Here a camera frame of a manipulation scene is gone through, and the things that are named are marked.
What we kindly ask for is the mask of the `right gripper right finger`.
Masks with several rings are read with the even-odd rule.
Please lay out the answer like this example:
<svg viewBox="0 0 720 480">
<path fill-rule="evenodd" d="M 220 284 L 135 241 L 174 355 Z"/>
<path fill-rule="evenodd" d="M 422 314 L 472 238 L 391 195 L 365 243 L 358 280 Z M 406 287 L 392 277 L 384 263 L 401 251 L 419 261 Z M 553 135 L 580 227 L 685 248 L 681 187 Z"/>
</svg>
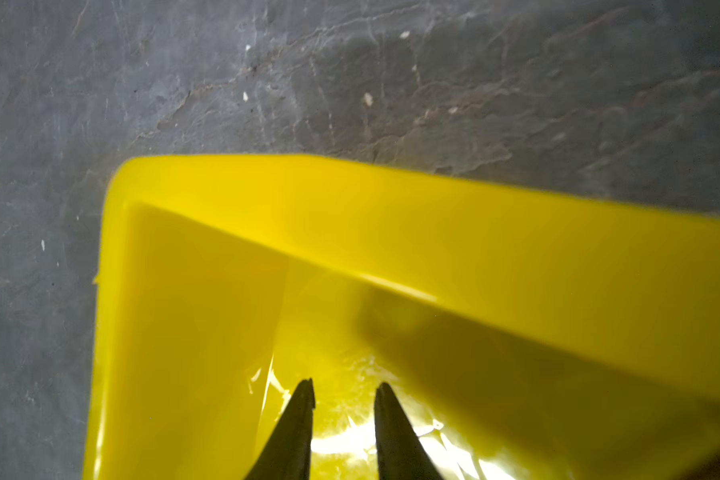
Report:
<svg viewBox="0 0 720 480">
<path fill-rule="evenodd" d="M 443 479 L 419 441 L 394 390 L 386 382 L 376 390 L 374 428 L 381 480 Z"/>
</svg>

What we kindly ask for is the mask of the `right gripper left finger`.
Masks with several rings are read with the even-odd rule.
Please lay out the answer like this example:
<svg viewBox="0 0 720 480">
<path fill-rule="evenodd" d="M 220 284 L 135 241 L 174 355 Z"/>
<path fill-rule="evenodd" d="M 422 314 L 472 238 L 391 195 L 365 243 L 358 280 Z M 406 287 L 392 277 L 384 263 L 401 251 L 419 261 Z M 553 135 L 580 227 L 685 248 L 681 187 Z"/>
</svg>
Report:
<svg viewBox="0 0 720 480">
<path fill-rule="evenodd" d="M 299 382 L 245 480 L 309 480 L 315 392 L 312 379 Z"/>
</svg>

